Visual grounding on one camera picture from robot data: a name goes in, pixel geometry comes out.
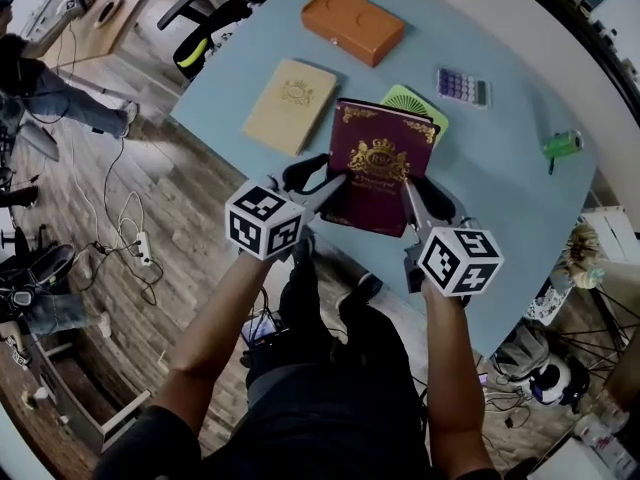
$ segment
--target black chair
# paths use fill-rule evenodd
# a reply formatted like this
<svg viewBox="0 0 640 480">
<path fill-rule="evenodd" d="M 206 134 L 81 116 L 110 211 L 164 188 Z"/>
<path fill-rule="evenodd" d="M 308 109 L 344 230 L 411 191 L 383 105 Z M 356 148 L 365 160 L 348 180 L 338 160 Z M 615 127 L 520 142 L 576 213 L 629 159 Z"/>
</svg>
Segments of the black chair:
<svg viewBox="0 0 640 480">
<path fill-rule="evenodd" d="M 164 30 L 178 16 L 183 16 L 198 24 L 173 54 L 182 74 L 192 80 L 200 73 L 205 61 L 205 52 L 213 49 L 211 34 L 231 23 L 248 18 L 252 14 L 249 3 L 264 3 L 266 0 L 228 0 L 215 9 L 210 16 L 191 7 L 196 0 L 179 0 L 158 21 L 158 28 Z"/>
</svg>

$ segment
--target light blue table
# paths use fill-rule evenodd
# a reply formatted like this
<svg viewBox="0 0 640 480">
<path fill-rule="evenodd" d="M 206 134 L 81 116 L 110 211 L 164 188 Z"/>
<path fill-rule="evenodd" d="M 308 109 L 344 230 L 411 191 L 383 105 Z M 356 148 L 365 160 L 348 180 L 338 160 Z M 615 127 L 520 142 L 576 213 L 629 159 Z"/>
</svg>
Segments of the light blue table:
<svg viewBox="0 0 640 480">
<path fill-rule="evenodd" d="M 370 0 L 407 24 L 404 40 L 376 68 L 306 30 L 300 11 L 309 1 L 267 1 L 207 63 L 173 117 L 256 179 L 286 158 L 240 130 L 283 58 L 337 74 L 337 96 L 378 102 L 392 85 L 404 84 L 438 105 L 450 128 L 428 173 L 493 232 L 505 256 L 496 279 L 467 307 L 473 347 L 493 353 L 549 275 L 576 221 L 595 172 L 591 140 L 585 137 L 584 151 L 556 162 L 549 176 L 542 141 L 580 129 L 579 123 L 511 51 L 439 0 Z M 442 64 L 488 79 L 492 106 L 478 110 L 438 98 L 435 71 Z M 331 114 L 320 123 L 308 152 L 328 151 Z M 406 289 L 402 261 L 410 231 L 395 239 L 320 219 L 312 227 L 425 311 L 421 297 Z"/>
</svg>

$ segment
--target burgundy passport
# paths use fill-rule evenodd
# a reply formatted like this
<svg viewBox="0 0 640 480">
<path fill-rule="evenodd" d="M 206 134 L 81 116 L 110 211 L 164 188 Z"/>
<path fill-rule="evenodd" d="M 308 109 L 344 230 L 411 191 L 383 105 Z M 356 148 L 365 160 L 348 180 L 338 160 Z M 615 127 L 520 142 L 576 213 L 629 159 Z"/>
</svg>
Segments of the burgundy passport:
<svg viewBox="0 0 640 480">
<path fill-rule="evenodd" d="M 402 184 L 424 175 L 440 128 L 429 118 L 391 107 L 341 98 L 333 117 L 328 177 L 348 181 L 322 218 L 400 237 L 407 226 Z"/>
</svg>

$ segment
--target black shirt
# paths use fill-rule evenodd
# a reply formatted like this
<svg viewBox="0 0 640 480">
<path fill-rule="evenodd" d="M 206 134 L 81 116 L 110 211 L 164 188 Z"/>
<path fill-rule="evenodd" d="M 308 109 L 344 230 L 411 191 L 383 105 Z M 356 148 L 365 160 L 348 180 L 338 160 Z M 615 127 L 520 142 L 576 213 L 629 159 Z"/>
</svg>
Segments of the black shirt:
<svg viewBox="0 0 640 480">
<path fill-rule="evenodd" d="M 29 96 L 45 65 L 39 60 L 21 57 L 27 41 L 15 34 L 0 37 L 0 90 L 11 96 Z"/>
<path fill-rule="evenodd" d="M 188 426 L 151 407 L 102 457 L 94 479 L 439 478 L 429 465 L 415 392 L 407 397 L 388 381 L 335 365 L 296 370 L 204 460 Z M 491 470 L 467 478 L 500 476 Z"/>
</svg>

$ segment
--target power strip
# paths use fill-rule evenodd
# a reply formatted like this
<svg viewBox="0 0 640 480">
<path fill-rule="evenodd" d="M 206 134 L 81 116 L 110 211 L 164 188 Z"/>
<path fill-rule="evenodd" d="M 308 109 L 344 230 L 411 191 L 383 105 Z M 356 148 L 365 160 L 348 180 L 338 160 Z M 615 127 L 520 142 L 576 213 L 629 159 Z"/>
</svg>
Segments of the power strip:
<svg viewBox="0 0 640 480">
<path fill-rule="evenodd" d="M 144 231 L 140 231 L 140 233 L 136 235 L 136 242 L 140 242 L 140 245 L 138 245 L 138 254 L 141 254 L 141 256 L 139 256 L 140 263 L 142 263 L 144 267 L 150 267 L 152 260 L 147 234 Z"/>
</svg>

